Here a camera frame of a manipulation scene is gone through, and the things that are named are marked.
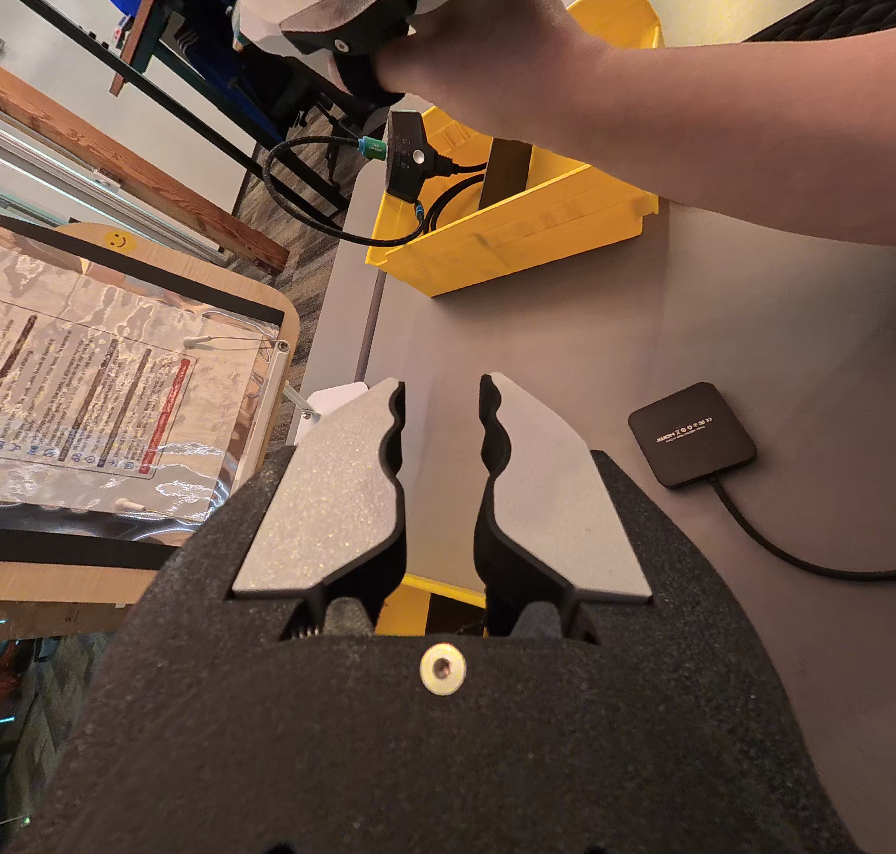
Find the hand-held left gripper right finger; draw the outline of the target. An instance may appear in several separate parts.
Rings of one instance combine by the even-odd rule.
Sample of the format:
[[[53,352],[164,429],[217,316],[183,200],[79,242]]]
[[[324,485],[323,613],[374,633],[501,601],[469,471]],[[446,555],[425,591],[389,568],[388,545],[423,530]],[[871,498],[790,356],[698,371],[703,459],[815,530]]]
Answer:
[[[584,439],[508,376],[479,383],[487,482],[476,516],[476,573],[487,635],[510,635],[547,603],[570,633],[583,606],[644,606],[651,587]]]

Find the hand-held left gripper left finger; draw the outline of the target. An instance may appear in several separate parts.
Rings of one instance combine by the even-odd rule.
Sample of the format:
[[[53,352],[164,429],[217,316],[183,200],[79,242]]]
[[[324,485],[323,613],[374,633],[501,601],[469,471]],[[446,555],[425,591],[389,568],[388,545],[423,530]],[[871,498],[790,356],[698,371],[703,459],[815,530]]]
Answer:
[[[300,438],[232,584],[238,599],[298,599],[315,624],[355,599],[371,623],[407,567],[398,480],[405,384],[387,378]]]

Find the black switch box with button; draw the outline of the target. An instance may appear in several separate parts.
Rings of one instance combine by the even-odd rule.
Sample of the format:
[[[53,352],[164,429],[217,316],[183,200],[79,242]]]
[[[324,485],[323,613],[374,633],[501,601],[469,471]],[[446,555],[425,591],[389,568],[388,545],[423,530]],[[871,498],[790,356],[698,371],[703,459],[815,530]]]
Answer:
[[[418,227],[395,244],[405,244],[423,234],[427,228],[426,213],[420,195],[426,182],[437,177],[482,175],[486,163],[459,165],[439,154],[428,142],[423,117],[409,110],[393,111],[386,122],[386,192],[389,196],[414,207]]]

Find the yellow plastic bin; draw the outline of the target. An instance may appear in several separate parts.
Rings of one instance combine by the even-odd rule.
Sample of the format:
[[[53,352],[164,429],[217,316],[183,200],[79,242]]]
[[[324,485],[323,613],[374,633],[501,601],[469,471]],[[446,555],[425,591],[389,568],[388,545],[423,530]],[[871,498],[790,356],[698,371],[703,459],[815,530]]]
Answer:
[[[623,49],[661,49],[650,0],[577,0],[568,8],[583,30]],[[422,114],[428,141],[461,165],[489,157],[492,138],[437,107]],[[476,210],[481,185],[448,203],[431,233],[394,248],[369,247],[365,262],[435,297],[639,236],[658,196],[581,162],[533,147],[525,187]],[[374,237],[416,227],[413,203],[383,194]]]
[[[375,626],[378,636],[484,635],[486,595],[406,574],[386,599]]]

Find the black HDMI switch with cable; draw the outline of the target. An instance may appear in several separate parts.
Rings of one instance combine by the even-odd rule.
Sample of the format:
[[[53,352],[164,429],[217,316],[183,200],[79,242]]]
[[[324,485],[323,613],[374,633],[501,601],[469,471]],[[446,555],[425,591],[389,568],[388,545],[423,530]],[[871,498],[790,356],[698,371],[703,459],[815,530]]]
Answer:
[[[775,545],[751,524],[726,490],[723,477],[756,461],[756,443],[716,386],[691,385],[632,412],[628,426],[656,480],[667,490],[707,483],[736,525],[779,561],[832,581],[894,583],[895,571],[824,567]]]

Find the person's right forearm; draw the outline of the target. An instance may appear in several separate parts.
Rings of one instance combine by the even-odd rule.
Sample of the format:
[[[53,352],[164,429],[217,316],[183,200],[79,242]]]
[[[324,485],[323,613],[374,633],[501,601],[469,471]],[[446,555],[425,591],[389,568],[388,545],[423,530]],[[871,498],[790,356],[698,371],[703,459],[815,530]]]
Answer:
[[[894,245],[894,31],[659,50],[577,42],[533,142],[683,206]]]

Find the person's right hand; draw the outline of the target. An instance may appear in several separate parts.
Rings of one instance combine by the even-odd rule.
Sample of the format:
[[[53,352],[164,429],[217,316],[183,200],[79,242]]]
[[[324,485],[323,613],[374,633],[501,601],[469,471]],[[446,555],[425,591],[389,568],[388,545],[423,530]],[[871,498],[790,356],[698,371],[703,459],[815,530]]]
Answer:
[[[495,138],[556,154],[582,129],[575,106],[613,47],[588,34],[562,0],[450,0],[375,53],[376,81],[423,98]]]

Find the white board stand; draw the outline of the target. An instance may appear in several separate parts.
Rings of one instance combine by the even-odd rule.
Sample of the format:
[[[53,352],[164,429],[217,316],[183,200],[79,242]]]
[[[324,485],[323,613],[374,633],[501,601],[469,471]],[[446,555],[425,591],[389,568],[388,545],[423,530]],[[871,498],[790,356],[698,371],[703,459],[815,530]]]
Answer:
[[[298,441],[307,435],[322,418],[357,399],[367,390],[366,383],[353,382],[313,392],[308,399],[305,399],[291,385],[286,385],[283,395],[294,407],[286,445],[297,445]]]

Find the black bin divider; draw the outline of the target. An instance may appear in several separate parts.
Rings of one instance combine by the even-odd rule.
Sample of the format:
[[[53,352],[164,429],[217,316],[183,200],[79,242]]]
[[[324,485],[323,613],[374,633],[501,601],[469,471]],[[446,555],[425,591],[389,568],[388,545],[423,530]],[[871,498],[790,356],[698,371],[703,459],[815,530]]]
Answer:
[[[530,143],[492,140],[477,210],[485,210],[526,190],[532,150]]]

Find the wooden instruction board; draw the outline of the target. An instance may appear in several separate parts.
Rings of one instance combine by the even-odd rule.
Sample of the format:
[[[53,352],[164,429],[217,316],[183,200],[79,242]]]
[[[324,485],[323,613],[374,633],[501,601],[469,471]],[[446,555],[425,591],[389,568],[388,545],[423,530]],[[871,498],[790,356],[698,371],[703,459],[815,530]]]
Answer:
[[[259,469],[297,310],[97,223],[3,218],[1,245],[2,642],[116,629]]]

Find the black quilted pad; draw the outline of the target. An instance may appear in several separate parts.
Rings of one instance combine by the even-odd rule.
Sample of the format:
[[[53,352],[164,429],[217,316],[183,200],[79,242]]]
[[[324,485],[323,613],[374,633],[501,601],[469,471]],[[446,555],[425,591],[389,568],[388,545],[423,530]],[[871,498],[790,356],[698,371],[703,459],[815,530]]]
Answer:
[[[819,42],[895,28],[895,0],[814,0],[747,42]]]

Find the wooden post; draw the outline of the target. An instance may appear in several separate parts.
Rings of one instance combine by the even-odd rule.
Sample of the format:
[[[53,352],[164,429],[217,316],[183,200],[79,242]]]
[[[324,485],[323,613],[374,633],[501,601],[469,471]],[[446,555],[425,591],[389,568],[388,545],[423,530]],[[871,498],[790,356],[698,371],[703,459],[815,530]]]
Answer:
[[[1,109],[58,151],[117,180],[129,195],[160,210],[233,255],[279,274],[288,250],[158,169],[6,69]]]

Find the silver aluminium rail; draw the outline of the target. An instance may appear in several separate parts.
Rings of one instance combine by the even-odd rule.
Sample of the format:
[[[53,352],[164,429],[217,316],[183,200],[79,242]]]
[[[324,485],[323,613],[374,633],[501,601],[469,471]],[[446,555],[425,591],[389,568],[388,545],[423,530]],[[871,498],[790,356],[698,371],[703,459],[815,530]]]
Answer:
[[[1,119],[1,204],[2,215],[45,228],[103,223],[217,266],[229,261],[219,245],[129,195],[110,176],[59,151],[6,114]]]

